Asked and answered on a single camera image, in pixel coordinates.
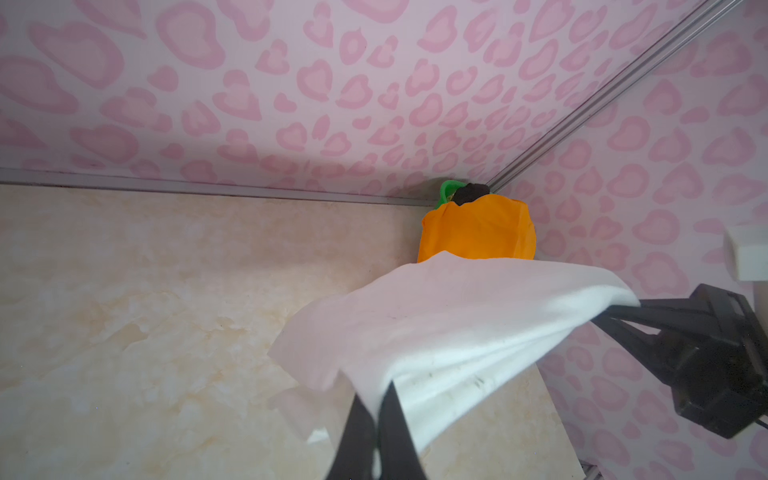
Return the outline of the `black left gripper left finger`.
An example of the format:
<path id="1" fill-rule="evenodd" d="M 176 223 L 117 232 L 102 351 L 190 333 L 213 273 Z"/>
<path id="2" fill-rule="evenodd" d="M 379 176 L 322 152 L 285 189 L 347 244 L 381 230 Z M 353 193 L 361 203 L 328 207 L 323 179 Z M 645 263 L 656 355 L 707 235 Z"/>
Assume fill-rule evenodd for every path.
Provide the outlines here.
<path id="1" fill-rule="evenodd" d="M 375 421 L 360 398 L 355 396 L 326 480 L 375 479 L 376 447 Z"/>

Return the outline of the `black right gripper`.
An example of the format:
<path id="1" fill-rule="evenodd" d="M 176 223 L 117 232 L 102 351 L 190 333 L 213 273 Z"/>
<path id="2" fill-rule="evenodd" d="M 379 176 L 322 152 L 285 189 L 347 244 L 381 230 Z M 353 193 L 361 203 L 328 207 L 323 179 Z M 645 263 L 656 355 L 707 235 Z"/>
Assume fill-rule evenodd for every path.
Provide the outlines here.
<path id="1" fill-rule="evenodd" d="M 767 334 L 745 296 L 701 284 L 687 298 L 610 306 L 592 323 L 671 388 L 679 416 L 732 439 L 767 414 Z"/>

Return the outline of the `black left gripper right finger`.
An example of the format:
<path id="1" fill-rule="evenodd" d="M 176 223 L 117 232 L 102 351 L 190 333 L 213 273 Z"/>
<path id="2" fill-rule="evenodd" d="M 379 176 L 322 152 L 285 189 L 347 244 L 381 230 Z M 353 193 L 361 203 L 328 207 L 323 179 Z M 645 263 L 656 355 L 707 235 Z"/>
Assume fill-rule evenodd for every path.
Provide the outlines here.
<path id="1" fill-rule="evenodd" d="M 378 417 L 378 452 L 383 480 L 426 480 L 393 382 Z"/>

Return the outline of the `white t-shirt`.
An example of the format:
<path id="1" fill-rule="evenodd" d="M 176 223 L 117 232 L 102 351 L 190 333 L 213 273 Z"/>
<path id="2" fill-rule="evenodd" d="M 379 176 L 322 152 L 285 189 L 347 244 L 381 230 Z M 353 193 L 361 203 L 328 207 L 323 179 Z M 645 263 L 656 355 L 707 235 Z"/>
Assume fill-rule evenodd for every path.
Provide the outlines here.
<path id="1" fill-rule="evenodd" d="M 338 442 L 354 398 L 377 414 L 394 386 L 417 450 L 611 306 L 613 272 L 442 252 L 297 312 L 269 350 L 296 386 L 272 400 L 302 440 Z"/>

